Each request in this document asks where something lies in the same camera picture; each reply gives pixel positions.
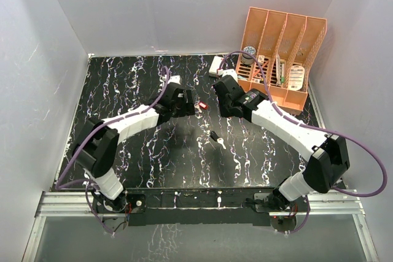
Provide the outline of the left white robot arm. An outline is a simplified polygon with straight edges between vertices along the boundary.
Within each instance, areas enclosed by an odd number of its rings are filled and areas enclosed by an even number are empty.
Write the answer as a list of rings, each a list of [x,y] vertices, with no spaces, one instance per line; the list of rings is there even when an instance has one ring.
[[[112,167],[119,143],[171,118],[194,114],[192,91],[170,82],[147,105],[107,120],[89,118],[76,139],[72,158],[94,181],[98,202],[112,212],[121,212],[126,207],[125,189]]]

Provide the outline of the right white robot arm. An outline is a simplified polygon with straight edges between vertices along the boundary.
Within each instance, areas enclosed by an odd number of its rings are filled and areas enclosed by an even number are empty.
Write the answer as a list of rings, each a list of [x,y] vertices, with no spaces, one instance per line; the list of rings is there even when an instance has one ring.
[[[302,122],[285,111],[259,90],[245,92],[238,82],[226,75],[213,84],[219,101],[220,116],[238,117],[273,133],[294,148],[306,161],[304,170],[283,180],[263,199],[250,199],[250,206],[287,211],[296,200],[314,191],[327,193],[349,169],[346,139],[324,131],[304,128]]]

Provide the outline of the key with red tag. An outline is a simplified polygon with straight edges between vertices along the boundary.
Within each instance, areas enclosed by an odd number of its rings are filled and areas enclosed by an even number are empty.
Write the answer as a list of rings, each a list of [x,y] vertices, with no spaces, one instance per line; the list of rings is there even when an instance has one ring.
[[[208,105],[203,103],[203,102],[201,102],[201,101],[196,102],[194,107],[195,107],[195,112],[198,112],[198,113],[201,113],[202,111],[208,109]]]

